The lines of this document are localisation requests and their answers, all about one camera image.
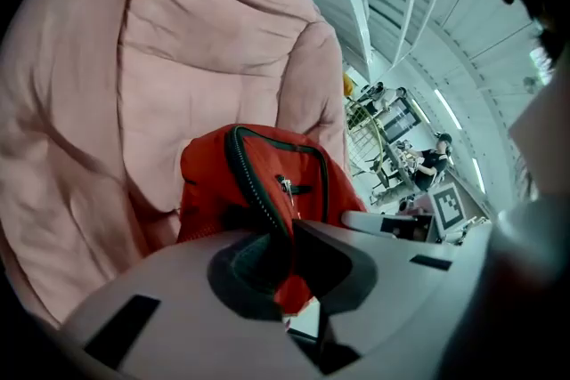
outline red backpack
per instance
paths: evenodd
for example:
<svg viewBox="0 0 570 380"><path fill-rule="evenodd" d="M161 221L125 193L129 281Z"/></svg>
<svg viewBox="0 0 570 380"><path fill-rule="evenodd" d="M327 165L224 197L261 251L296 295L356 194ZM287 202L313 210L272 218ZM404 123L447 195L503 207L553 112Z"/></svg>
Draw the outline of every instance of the red backpack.
<svg viewBox="0 0 570 380"><path fill-rule="evenodd" d="M293 239L293 220L342 227L345 211L365 211L343 170L314 141L262 125L227 125L192 142L181 159L185 181L178 242L236 228ZM311 298L290 274L274 296L284 313Z"/></svg>

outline zipper pull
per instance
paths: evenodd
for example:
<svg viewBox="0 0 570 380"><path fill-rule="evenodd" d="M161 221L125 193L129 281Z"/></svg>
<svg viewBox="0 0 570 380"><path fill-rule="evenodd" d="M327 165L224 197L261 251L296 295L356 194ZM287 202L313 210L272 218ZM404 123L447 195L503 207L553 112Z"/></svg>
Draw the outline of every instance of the zipper pull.
<svg viewBox="0 0 570 380"><path fill-rule="evenodd" d="M285 176L277 176L277 181L281 184L281 189L289 195L289 200L291 202L291 206L293 207L293 211L295 211L295 200L293 199L293 193L291 192L291 180L285 179ZM297 211L297 216L300 219L301 214Z"/></svg>

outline fluorescent light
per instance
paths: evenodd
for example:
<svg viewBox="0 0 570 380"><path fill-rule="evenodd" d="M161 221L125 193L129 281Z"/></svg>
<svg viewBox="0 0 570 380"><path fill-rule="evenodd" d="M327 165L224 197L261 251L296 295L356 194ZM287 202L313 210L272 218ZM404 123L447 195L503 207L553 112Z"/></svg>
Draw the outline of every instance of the fluorescent light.
<svg viewBox="0 0 570 380"><path fill-rule="evenodd" d="M485 193L485 185L483 184L483 176L481 175L481 170L479 169L479 164L477 163L477 159L473 159L473 166L475 167L475 172L477 173L477 179L479 180L479 187L481 191Z"/></svg>
<svg viewBox="0 0 570 380"><path fill-rule="evenodd" d="M422 108L419 107L419 104L411 99L411 103L413 104L413 107L416 109L416 111L418 111L418 114L428 123L431 124L431 122L429 122L428 116L426 116L426 113L424 112L424 110Z"/></svg>
<svg viewBox="0 0 570 380"><path fill-rule="evenodd" d="M447 112L449 113L450 117L452 118L453 123L455 124L455 126L457 128L459 128L460 130L463 130L461 128L461 124L460 121L457 120L457 118L455 117L455 114L453 114L452 109L450 108L450 106L447 104L447 100L442 96L442 93L439 92L438 89L435 89L434 92L437 95L437 98L439 99L439 101L444 105L445 109L447 109Z"/></svg>
<svg viewBox="0 0 570 380"><path fill-rule="evenodd" d="M542 48L535 48L531 51L531 59L538 70L538 78L543 85L547 85L552 79L552 60Z"/></svg>

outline white ceiling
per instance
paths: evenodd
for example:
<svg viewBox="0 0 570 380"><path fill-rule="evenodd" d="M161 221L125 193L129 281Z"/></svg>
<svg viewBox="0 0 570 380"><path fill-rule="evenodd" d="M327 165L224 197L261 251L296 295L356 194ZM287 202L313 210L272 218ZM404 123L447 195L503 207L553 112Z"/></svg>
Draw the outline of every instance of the white ceiling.
<svg viewBox="0 0 570 380"><path fill-rule="evenodd" d="M522 81L537 75L529 57L536 30L518 2L507 6L501 0L436 0L418 38L430 2L414 1L405 36L412 50L391 71L409 85L432 127L453 136L460 177L478 188L472 162L476 158L487 202L494 210L509 207L517 194L518 154L508 128L532 98ZM392 61L406 0L369 3L372 45ZM435 89L448 101L463 130L452 122Z"/></svg>

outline pink blanket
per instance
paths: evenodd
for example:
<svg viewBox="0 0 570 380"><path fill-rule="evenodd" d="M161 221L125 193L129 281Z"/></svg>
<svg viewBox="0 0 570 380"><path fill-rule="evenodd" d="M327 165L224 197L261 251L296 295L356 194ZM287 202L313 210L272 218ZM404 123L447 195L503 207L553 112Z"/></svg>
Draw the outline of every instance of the pink blanket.
<svg viewBox="0 0 570 380"><path fill-rule="evenodd" d="M180 155L230 123L345 164L338 41L311 0L26 0L0 54L0 253L54 325L179 228Z"/></svg>

